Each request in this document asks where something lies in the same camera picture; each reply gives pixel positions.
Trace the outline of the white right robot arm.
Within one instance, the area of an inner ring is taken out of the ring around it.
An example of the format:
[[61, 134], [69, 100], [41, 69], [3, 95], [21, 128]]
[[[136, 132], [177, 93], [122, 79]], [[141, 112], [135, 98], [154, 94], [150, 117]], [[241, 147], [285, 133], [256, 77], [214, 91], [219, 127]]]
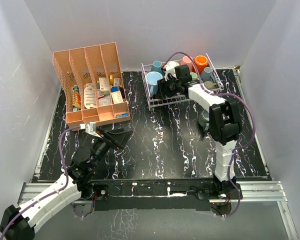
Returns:
[[193, 80], [186, 64], [170, 66], [166, 63], [162, 70], [165, 76], [157, 81], [159, 98], [180, 93], [208, 112], [208, 132], [216, 147], [212, 193], [220, 199], [229, 197], [236, 186], [233, 150], [242, 131], [237, 102], [217, 96], [201, 79]]

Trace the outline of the teal green cup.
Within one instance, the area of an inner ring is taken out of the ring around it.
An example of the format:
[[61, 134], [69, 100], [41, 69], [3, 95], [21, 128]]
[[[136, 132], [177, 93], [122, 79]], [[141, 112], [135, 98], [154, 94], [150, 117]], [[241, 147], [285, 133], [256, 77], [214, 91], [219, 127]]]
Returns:
[[198, 79], [198, 75], [195, 72], [191, 72], [190, 75], [191, 75], [191, 78], [193, 80], [197, 80]]

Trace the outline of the orange mug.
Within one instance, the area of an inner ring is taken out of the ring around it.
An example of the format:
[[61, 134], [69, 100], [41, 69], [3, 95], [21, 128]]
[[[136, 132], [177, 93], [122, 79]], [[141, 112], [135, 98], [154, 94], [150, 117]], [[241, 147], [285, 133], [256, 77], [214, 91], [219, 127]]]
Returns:
[[195, 73], [201, 74], [206, 67], [210, 66], [208, 58], [204, 55], [197, 55], [193, 60], [197, 68], [197, 70], [195, 67], [193, 68]]

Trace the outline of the cream speckled mug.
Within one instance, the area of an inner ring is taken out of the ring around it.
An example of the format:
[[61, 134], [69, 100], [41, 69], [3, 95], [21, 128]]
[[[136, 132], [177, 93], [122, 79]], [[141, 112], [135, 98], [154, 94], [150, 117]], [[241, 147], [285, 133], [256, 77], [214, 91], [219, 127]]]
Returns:
[[177, 61], [168, 61], [165, 64], [165, 73], [175, 74], [175, 67], [178, 67], [180, 64]]

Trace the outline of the light blue mug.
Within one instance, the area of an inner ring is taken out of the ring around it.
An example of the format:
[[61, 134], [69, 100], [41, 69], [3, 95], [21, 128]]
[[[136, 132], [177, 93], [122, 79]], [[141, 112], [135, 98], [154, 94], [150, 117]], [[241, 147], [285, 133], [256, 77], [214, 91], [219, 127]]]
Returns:
[[146, 84], [149, 89], [149, 96], [153, 97], [158, 92], [158, 81], [163, 78], [163, 75], [157, 71], [150, 71], [146, 74]]

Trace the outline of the pink mug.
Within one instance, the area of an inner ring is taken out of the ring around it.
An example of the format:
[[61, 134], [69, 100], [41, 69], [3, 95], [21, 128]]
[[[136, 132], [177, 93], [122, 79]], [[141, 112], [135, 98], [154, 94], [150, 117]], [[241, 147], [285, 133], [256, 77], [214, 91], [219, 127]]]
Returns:
[[180, 62], [180, 65], [187, 65], [189, 67], [189, 71], [195, 73], [195, 67], [192, 63], [192, 58], [188, 56], [184, 56]]

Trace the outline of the white mug blue handle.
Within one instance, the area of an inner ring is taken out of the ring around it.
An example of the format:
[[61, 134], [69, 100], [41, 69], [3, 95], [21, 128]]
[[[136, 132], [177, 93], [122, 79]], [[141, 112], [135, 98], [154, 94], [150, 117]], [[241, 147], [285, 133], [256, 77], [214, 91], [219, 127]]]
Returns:
[[163, 71], [162, 67], [163, 67], [163, 63], [159, 60], [155, 60], [151, 65], [151, 71], [160, 73], [164, 76], [165, 72]]

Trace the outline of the grey-blue printed mug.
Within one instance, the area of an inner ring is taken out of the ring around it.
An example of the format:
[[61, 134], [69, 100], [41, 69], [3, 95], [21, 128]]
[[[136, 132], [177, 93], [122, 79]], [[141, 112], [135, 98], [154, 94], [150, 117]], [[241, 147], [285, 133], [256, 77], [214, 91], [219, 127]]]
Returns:
[[206, 66], [202, 70], [202, 72], [200, 74], [200, 78], [203, 82], [207, 82], [207, 81], [210, 81], [213, 83], [215, 82], [213, 70], [209, 66]]

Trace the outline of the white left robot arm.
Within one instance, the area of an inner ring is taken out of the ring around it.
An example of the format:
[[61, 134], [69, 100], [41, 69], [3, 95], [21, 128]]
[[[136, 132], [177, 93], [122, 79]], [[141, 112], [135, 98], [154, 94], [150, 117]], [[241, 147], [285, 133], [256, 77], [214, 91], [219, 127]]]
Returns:
[[94, 189], [91, 179], [96, 174], [99, 161], [109, 149], [123, 149], [133, 133], [123, 128], [104, 130], [94, 121], [74, 128], [94, 136], [93, 145], [77, 148], [70, 166], [66, 165], [61, 153], [64, 172], [59, 179], [26, 203], [5, 209], [0, 223], [0, 239], [32, 240], [38, 230], [63, 208], [80, 198], [89, 199]]

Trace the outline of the dark grey-green mug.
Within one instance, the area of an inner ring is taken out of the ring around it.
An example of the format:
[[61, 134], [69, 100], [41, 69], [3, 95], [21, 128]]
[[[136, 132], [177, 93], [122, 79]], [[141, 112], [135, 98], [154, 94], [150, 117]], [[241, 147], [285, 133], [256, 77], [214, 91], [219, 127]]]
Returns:
[[209, 132], [210, 118], [209, 118], [209, 112], [207, 110], [204, 109], [199, 115], [198, 124], [202, 127], [204, 133]]

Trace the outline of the olive grey small cup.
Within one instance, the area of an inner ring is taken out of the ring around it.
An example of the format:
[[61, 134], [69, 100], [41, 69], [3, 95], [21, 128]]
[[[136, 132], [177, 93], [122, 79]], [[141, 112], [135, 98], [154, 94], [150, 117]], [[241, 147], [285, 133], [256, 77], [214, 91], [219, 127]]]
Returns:
[[213, 91], [217, 86], [216, 83], [212, 81], [205, 81], [203, 84], [204, 87], [209, 91]]

